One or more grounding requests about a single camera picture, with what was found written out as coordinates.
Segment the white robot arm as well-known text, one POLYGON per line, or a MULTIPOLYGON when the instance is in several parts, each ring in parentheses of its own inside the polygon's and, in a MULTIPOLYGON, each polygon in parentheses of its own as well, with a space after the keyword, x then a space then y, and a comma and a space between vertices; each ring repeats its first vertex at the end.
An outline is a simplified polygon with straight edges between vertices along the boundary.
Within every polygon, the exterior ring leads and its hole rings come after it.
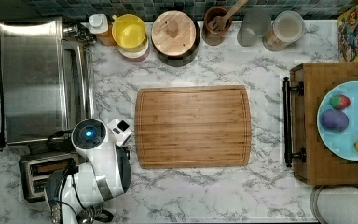
POLYGON ((86 161, 55 171, 44 186, 53 224, 108 223, 113 214, 102 203, 126 193, 131 184, 130 152, 124 143, 130 126, 114 119, 79 122, 71 131, 71 143, 86 161))

